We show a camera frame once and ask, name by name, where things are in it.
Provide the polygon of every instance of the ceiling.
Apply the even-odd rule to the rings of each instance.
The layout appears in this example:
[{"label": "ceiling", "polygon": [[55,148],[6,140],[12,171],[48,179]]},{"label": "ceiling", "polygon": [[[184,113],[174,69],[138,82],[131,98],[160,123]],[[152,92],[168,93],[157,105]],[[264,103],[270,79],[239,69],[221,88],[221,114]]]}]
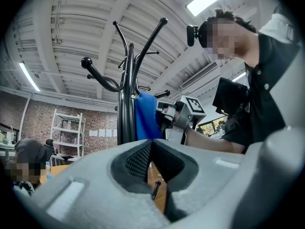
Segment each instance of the ceiling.
[{"label": "ceiling", "polygon": [[[118,64],[124,59],[122,41],[113,26],[118,21],[127,43],[140,53],[160,18],[168,23],[154,40],[138,75],[139,85],[150,86],[156,94],[171,91],[168,101],[181,93],[213,97],[219,77],[233,79],[243,70],[239,60],[216,60],[197,42],[186,43],[186,26],[200,25],[215,8],[229,7],[254,25],[260,25],[258,0],[218,0],[194,17],[186,5],[192,0],[27,0],[16,14],[0,44],[0,89],[32,92],[40,96],[114,106],[117,94],[88,80],[80,65],[84,56],[92,58],[102,75],[121,79]],[[20,71],[23,61],[41,92],[35,92]],[[219,74],[200,79],[200,87],[184,92],[181,84],[207,65],[216,62]]]}]

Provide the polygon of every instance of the water bottle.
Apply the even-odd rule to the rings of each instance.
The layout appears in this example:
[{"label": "water bottle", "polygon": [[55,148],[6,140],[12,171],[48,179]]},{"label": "water bottle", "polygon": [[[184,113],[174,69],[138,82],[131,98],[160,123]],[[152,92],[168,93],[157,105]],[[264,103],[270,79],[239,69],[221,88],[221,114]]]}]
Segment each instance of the water bottle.
[{"label": "water bottle", "polygon": [[52,179],[51,166],[48,161],[46,162],[46,175],[47,175],[47,179]]}]

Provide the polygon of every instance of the brick wall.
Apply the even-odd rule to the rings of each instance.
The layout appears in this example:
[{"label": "brick wall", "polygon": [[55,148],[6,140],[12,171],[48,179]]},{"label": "brick wall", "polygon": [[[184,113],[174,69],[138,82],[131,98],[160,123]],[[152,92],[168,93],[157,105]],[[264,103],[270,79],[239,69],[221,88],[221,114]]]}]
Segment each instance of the brick wall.
[{"label": "brick wall", "polygon": [[[24,106],[27,99],[19,96],[11,95],[8,93],[0,92],[0,121],[4,124],[11,123],[16,125],[19,129],[20,121],[23,113]],[[30,100],[27,112],[23,121],[23,128],[21,132],[21,138],[34,138],[42,143],[45,143],[50,138],[50,131],[52,125],[52,119],[55,108],[61,113],[67,115],[77,115],[82,113],[86,118],[85,124],[85,141],[84,141],[84,153],[88,154],[93,152],[112,148],[117,146],[116,137],[95,137],[89,136],[89,130],[99,129],[116,129],[117,128],[117,114],[98,112],[84,109],[77,109],[65,106],[59,106],[54,104],[47,104],[39,101]],[[59,117],[55,120],[55,124],[60,122]],[[77,129],[75,125],[71,125],[71,129]],[[73,143],[75,134],[64,135],[64,138],[69,137],[70,142]],[[54,132],[54,140],[59,140],[59,135]],[[77,149],[74,147],[65,147],[61,149],[61,153],[69,155],[77,154]]]}]

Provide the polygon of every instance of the black shirt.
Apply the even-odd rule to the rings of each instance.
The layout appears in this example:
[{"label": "black shirt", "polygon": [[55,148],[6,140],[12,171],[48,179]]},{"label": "black shirt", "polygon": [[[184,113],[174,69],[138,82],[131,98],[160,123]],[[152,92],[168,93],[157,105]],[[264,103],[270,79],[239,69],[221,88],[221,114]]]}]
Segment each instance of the black shirt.
[{"label": "black shirt", "polygon": [[285,127],[270,90],[282,77],[300,50],[297,44],[281,43],[264,34],[258,35],[259,64],[247,67],[250,86],[250,113],[243,110],[234,116],[222,139],[248,147],[264,141],[272,132]]}]

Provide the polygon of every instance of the white paper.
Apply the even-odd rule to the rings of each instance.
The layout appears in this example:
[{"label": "white paper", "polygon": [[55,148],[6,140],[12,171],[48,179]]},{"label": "white paper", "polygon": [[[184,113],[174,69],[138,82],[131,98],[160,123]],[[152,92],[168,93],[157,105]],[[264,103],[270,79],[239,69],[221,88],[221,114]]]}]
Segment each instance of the white paper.
[{"label": "white paper", "polygon": [[111,137],[112,136],[112,130],[111,129],[107,129],[106,130],[106,136],[107,137]]},{"label": "white paper", "polygon": [[89,136],[97,136],[97,131],[89,131]]},{"label": "white paper", "polygon": [[105,129],[100,129],[99,136],[105,137]]}]

